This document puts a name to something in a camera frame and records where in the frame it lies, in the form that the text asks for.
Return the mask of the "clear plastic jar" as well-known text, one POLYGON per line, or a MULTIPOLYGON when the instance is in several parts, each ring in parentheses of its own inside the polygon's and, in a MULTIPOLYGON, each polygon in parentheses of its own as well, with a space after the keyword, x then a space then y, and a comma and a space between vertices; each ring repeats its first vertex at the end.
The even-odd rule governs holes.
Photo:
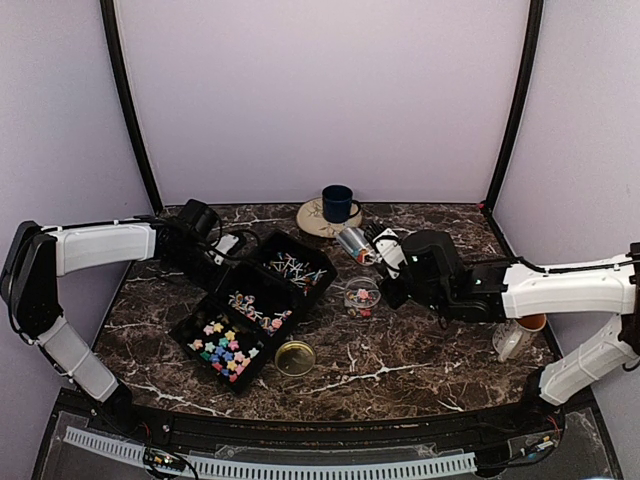
POLYGON ((349 280, 343 292, 346 312, 354 318, 371 318, 373 310, 381 298, 382 294, 377 283, 368 277, 356 277, 349 280))

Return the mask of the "black three-compartment candy tray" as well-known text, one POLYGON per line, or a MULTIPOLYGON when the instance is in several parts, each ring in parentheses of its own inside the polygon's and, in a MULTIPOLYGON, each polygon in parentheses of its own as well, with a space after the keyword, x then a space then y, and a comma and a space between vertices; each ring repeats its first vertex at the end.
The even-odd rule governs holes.
POLYGON ((226 271, 169 335, 242 393, 337 277, 323 251, 279 230, 226 271))

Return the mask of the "metal scoop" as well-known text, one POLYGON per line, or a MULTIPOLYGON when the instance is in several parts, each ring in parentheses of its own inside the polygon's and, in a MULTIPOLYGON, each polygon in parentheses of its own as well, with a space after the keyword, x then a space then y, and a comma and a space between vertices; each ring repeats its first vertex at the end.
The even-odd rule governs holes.
POLYGON ((371 266, 375 262, 375 252, 359 227, 345 227, 336 235, 336 240, 358 264, 371 266))

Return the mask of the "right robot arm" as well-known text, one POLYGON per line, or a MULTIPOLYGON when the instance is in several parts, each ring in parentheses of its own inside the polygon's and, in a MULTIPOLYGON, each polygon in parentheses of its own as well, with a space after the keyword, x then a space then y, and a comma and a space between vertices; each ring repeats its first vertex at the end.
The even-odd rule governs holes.
POLYGON ((538 314, 607 312, 590 339, 531 374, 510 424, 534 432, 549 409, 566 403, 618 367, 639 359, 639 245, 592 262, 537 266, 522 257, 467 266, 451 236, 421 230, 401 239, 390 229, 370 241, 387 270, 380 290, 397 309, 412 300, 446 320, 520 320, 538 314))

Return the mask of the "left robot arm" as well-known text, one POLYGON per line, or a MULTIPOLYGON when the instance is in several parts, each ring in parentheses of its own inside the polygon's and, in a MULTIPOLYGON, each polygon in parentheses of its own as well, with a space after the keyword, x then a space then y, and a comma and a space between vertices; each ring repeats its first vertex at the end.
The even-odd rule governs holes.
POLYGON ((120 436, 141 427, 131 393, 94 352, 98 323, 75 322, 74 313, 103 319, 117 282, 134 263, 157 261, 203 289, 242 245, 217 213, 190 200, 175 216, 142 215, 71 225, 24 221, 1 269, 1 301, 13 333, 39 350, 57 372, 103 406, 101 417, 120 436))

